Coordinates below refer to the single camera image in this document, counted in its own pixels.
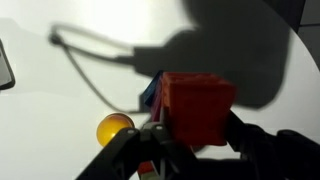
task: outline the red lego brick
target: red lego brick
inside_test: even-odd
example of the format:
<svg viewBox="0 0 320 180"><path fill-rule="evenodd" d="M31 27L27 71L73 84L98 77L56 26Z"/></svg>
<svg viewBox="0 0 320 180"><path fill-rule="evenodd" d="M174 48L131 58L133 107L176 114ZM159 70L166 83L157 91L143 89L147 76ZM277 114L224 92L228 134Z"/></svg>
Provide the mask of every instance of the red lego brick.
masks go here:
<svg viewBox="0 0 320 180"><path fill-rule="evenodd" d="M154 169L153 169L153 165L152 165L151 161L145 161L145 162L140 163L137 171L138 171L139 176L141 176L142 174L145 174L145 173L153 172Z"/></svg>
<svg viewBox="0 0 320 180"><path fill-rule="evenodd" d="M164 73L162 106L173 137L188 145L225 145L226 117L236 88L209 73Z"/></svg>

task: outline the white surface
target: white surface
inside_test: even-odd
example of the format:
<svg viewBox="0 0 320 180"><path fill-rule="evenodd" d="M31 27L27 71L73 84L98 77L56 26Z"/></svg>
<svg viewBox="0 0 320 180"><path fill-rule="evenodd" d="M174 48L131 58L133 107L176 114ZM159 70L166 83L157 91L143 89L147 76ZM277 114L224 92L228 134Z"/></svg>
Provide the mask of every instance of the white surface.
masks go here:
<svg viewBox="0 0 320 180"><path fill-rule="evenodd" d="M112 111L84 84L61 49L48 43L46 35L56 21L123 42L150 45L161 44L177 30L190 27L181 4L172 0L1 2L0 38L17 83L0 94L0 179L74 179L101 149L96 127ZM285 80L277 98L259 111L233 110L269 132L291 128L320 142L319 72L298 36L290 33ZM78 56L77 60L113 103L138 108L137 97L149 78L130 66ZM138 127L148 115L131 117ZM234 154L226 147L199 156Z"/></svg>

